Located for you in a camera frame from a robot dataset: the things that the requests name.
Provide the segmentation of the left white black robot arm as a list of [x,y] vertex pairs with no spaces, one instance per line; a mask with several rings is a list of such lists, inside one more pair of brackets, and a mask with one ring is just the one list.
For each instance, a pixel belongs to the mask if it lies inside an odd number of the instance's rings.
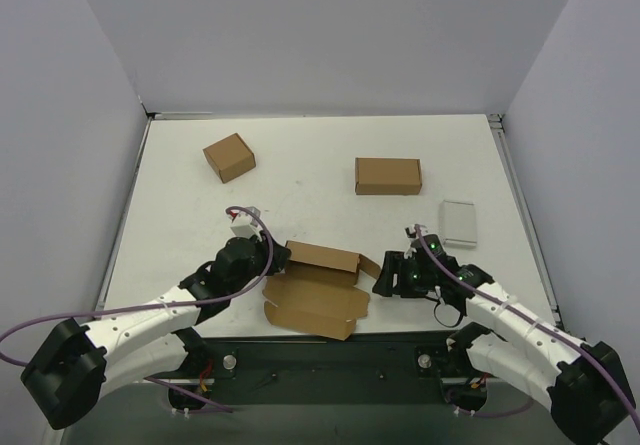
[[108,319],[58,323],[25,366],[21,381],[55,430],[87,415],[131,382],[177,370],[193,376],[205,352],[195,326],[220,314],[250,283],[282,272],[288,248],[260,234],[231,238],[158,298]]

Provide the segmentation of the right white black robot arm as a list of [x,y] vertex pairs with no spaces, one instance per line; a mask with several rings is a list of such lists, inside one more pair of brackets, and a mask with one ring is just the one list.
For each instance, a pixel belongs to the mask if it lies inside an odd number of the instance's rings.
[[430,299],[467,319],[446,342],[458,370],[487,373],[528,395],[575,444],[598,444],[625,419],[639,420],[611,346],[545,321],[486,271],[459,264],[437,235],[414,228],[408,238],[408,250],[385,253],[373,291]]

